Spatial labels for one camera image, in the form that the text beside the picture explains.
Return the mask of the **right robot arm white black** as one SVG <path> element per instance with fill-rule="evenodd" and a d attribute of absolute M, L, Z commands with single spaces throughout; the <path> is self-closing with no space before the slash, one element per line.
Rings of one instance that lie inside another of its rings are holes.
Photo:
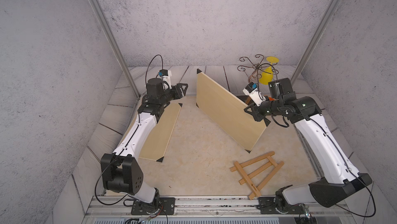
<path fill-rule="evenodd" d="M 297 98 L 288 78 L 269 82 L 268 86 L 270 97 L 263 96 L 253 82 L 244 88 L 244 94 L 253 100 L 244 111 L 267 125 L 268 117 L 275 116 L 283 117 L 284 128 L 293 124 L 310 146 L 324 175 L 317 182 L 279 189 L 274 199 L 279 213 L 286 214 L 293 206 L 307 203 L 332 207 L 372 184 L 371 177 L 359 172 L 345 155 L 313 98 Z"/>

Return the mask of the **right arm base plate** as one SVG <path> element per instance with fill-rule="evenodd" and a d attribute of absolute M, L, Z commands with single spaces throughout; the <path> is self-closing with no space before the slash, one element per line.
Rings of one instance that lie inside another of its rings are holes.
<path fill-rule="evenodd" d="M 300 205 L 287 206 L 284 210 L 276 207 L 275 197 L 259 197 L 256 208 L 261 214 L 289 214 L 299 215 L 304 213 L 304 208 Z"/>

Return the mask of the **small wooden easel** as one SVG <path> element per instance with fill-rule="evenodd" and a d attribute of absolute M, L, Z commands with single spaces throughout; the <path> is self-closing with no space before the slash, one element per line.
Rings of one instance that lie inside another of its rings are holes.
<path fill-rule="evenodd" d="M 249 105 L 251 102 L 252 102 L 252 99 L 248 96 L 246 101 L 245 101 L 245 104 Z"/>

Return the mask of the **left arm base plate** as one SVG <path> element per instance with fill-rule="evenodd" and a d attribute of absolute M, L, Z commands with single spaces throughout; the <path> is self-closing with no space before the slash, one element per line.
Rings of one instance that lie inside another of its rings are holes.
<path fill-rule="evenodd" d="M 131 215 L 174 215 L 176 199 L 172 197 L 155 198 L 152 203 L 134 200 Z"/>

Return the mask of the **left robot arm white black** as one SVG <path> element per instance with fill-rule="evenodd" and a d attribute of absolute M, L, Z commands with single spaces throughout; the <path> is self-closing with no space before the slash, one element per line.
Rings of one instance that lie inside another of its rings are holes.
<path fill-rule="evenodd" d="M 146 95 L 138 108 L 135 121 L 129 127 L 121 144 L 100 160 L 100 179 L 106 190 L 125 193 L 153 208 L 159 207 L 159 190 L 144 181 L 138 159 L 146 139 L 160 121 L 171 101 L 186 96 L 188 84 L 171 85 L 170 80 L 152 78 L 146 83 Z"/>

